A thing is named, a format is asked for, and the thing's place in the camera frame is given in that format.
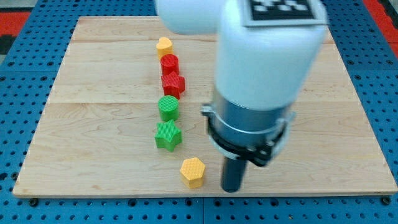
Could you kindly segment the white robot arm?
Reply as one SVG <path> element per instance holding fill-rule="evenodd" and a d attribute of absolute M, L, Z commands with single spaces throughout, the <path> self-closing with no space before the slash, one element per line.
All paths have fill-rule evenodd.
<path fill-rule="evenodd" d="M 289 135 L 290 106 L 317 57 L 328 19 L 320 1 L 156 0 L 176 34 L 217 36 L 214 90 L 201 108 L 215 147 L 266 165 Z"/>

